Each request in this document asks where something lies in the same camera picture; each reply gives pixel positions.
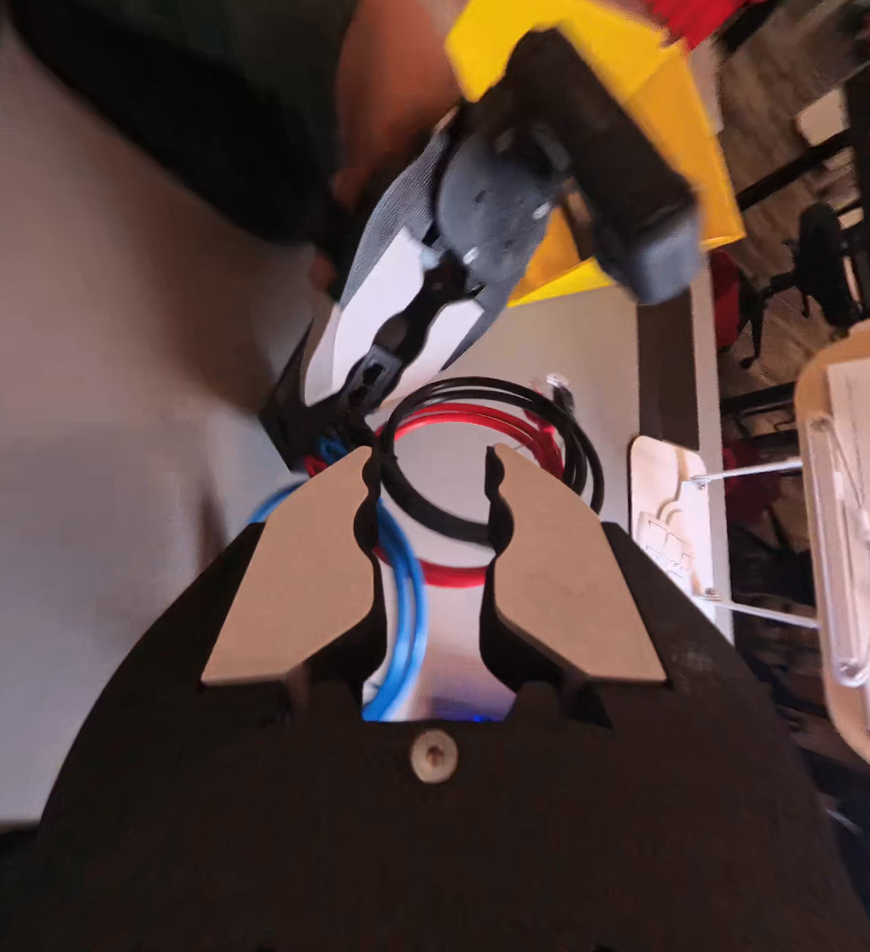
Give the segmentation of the black office chair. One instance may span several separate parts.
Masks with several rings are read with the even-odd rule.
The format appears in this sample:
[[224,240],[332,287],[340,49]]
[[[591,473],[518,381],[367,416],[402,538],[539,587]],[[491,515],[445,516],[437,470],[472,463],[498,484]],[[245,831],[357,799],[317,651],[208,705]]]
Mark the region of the black office chair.
[[817,303],[825,322],[836,330],[847,330],[862,317],[848,283],[844,265],[848,250],[844,232],[833,208],[813,204],[801,212],[798,238],[789,243],[793,257],[790,271],[774,276],[766,286],[756,288],[739,272],[738,328],[751,328],[752,354],[739,362],[747,370],[760,357],[767,303],[775,295],[797,290],[804,318]]

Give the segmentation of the white sign stand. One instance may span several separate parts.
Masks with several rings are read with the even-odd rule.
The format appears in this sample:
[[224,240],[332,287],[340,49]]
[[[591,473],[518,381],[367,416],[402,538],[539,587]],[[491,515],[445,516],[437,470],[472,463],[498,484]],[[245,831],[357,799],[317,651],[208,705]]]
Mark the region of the white sign stand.
[[635,542],[729,642],[734,635],[724,624],[726,613],[820,630],[814,618],[733,601],[714,575],[711,486],[754,475],[800,473],[800,458],[708,471],[698,453],[640,435],[631,445],[629,470]]

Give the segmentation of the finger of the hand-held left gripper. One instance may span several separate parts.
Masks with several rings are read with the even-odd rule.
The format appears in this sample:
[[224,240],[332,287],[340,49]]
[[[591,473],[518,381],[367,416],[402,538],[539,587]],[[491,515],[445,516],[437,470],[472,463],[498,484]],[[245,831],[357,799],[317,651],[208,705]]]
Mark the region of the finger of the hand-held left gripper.
[[474,298],[434,307],[434,294],[404,292],[404,375],[435,376],[468,350],[506,307],[511,287],[487,287]]
[[329,306],[317,297],[302,355],[302,404],[310,409],[336,396],[349,372],[367,355],[377,333],[421,290],[424,266],[436,260],[423,251],[434,222],[436,168],[449,147],[455,113],[436,125],[420,155],[381,195],[361,232],[344,288]]

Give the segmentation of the red plastic bin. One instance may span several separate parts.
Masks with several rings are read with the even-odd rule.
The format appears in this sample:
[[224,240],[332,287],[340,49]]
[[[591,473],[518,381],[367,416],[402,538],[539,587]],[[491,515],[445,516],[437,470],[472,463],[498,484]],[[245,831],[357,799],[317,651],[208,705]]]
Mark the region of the red plastic bin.
[[674,41],[694,50],[748,7],[762,1],[642,1],[650,16]]

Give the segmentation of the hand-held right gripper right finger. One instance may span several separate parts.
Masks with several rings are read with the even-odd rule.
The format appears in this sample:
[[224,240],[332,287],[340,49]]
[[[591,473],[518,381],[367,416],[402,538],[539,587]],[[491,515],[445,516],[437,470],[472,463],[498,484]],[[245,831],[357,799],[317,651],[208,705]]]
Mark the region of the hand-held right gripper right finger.
[[512,447],[485,460],[488,621],[555,670],[595,682],[667,680],[596,512]]

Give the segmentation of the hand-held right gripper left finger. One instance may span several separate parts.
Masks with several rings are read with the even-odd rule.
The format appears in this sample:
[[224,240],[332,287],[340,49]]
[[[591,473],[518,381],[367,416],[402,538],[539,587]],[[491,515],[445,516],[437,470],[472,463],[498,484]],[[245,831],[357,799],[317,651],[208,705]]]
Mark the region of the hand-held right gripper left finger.
[[207,686],[313,680],[363,686],[386,653],[380,472],[354,449],[267,517],[202,674]]

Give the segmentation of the person's left hand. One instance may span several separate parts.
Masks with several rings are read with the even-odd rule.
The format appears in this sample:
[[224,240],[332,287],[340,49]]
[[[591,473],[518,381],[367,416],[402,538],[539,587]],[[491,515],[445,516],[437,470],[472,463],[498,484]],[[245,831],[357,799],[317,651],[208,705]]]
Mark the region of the person's left hand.
[[345,3],[330,55],[331,208],[355,213],[460,101],[445,41],[467,2]]

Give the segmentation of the person's left forearm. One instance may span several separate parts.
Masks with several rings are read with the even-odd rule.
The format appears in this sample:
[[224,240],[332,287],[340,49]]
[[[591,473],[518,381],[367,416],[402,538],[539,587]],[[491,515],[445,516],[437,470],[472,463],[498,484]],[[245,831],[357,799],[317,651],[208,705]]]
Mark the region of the person's left forearm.
[[273,244],[346,231],[336,79],[353,1],[13,1],[35,57],[225,218]]

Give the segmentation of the yellow plastic bin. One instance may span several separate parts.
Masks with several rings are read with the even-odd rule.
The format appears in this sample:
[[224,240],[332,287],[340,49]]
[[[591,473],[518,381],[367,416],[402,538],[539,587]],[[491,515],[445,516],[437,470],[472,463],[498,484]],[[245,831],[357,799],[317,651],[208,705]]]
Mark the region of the yellow plastic bin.
[[[464,95],[449,149],[464,105],[475,103],[500,80],[514,46],[531,30],[560,30],[567,36],[667,164],[690,185],[700,219],[696,273],[706,252],[741,237],[732,185],[688,54],[681,44],[664,46],[658,29],[610,3],[467,2],[445,42]],[[553,211],[522,279],[478,285],[465,266],[474,285],[511,287],[512,304],[592,290],[608,282],[621,286],[587,251],[580,251],[580,226],[587,224],[587,212],[579,195],[571,192],[565,201],[565,207]]]

